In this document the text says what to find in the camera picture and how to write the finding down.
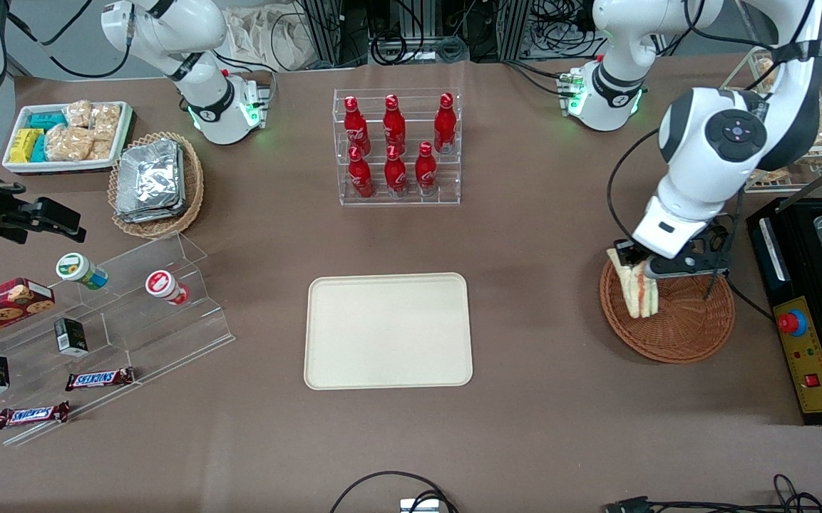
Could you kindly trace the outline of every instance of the bottle cap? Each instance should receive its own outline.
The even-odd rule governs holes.
[[[84,254],[69,253],[56,262],[56,275],[68,281],[82,279],[91,269],[91,260]]]
[[[144,280],[144,288],[151,296],[164,298],[164,296],[173,294],[173,290],[176,289],[176,279],[164,270],[154,271],[150,273],[148,279]]]

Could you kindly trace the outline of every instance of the aluminum foil package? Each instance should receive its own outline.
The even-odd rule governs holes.
[[[123,152],[118,166],[116,215],[126,223],[143,223],[185,212],[183,149],[175,140],[159,139]]]

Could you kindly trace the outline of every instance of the round wicker basket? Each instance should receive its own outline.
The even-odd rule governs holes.
[[[718,276],[707,300],[710,276],[658,281],[658,313],[632,318],[620,279],[607,261],[600,275],[600,305],[610,327],[639,354],[664,363],[696,363],[715,354],[734,327],[734,297]]]
[[[113,223],[120,227],[125,233],[131,236],[144,238],[161,238],[166,234],[173,232],[181,232],[186,230],[195,218],[198,217],[199,210],[202,209],[202,199],[205,198],[205,176],[202,173],[202,163],[198,160],[198,155],[192,148],[192,144],[188,142],[183,136],[176,133],[149,133],[148,135],[134,140],[128,146],[141,146],[143,144],[151,144],[162,137],[175,140],[183,147],[183,173],[185,173],[185,194],[186,201],[189,202],[189,207],[179,217],[170,217],[167,219],[158,219],[156,221],[147,221],[145,223],[126,223],[116,214],[113,215]],[[116,160],[113,163],[113,169],[110,171],[110,188],[107,191],[107,200],[113,210],[116,209],[116,181],[118,177],[118,166],[120,162]]]

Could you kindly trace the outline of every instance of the yellow control panel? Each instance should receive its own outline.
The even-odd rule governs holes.
[[[794,380],[803,413],[822,413],[822,346],[813,328],[807,300],[801,298],[775,306],[781,345]]]

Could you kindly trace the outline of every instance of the coca-cola bottle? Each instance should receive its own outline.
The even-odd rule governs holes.
[[[436,113],[436,136],[433,138],[433,146],[436,152],[447,155],[456,149],[456,111],[453,105],[452,93],[443,92],[439,97],[439,113]]]
[[[401,153],[398,153],[398,147],[388,146],[385,156],[388,158],[385,162],[385,183],[389,186],[389,195],[395,200],[404,198],[408,194],[408,188]]]
[[[351,146],[348,150],[351,163],[348,165],[348,172],[351,173],[351,183],[360,198],[366,199],[376,194],[376,186],[372,184],[372,175],[369,173],[369,165],[363,160],[361,151],[356,146]]]
[[[433,195],[436,192],[436,157],[433,156],[433,144],[426,140],[420,143],[420,155],[414,163],[414,172],[421,196]]]
[[[369,142],[369,131],[366,128],[366,119],[359,112],[355,97],[346,97],[344,99],[344,108],[346,110],[344,129],[348,133],[348,140],[351,142],[351,146],[359,148],[362,156],[365,157],[372,150],[372,144]]]
[[[398,148],[400,155],[404,155],[404,115],[398,110],[398,97],[390,94],[385,97],[385,116],[382,117],[382,126],[385,127],[385,144]]]

